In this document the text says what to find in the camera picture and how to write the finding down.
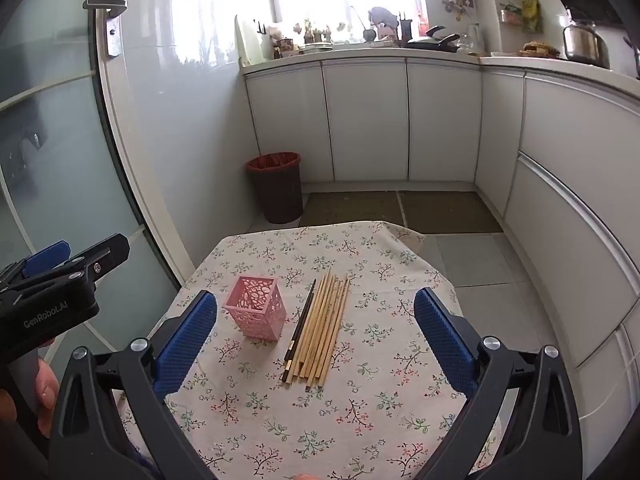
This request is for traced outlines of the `person left hand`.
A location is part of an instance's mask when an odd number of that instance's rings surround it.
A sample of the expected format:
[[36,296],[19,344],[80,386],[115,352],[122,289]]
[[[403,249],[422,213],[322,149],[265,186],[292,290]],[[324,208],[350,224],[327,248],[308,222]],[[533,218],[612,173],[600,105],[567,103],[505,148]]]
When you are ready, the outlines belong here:
[[[32,401],[32,411],[37,417],[39,431],[50,437],[60,384],[50,365],[43,359],[37,361],[37,373],[32,378],[32,390],[27,400]],[[1,422],[12,425],[17,422],[17,407],[6,389],[1,390]]]

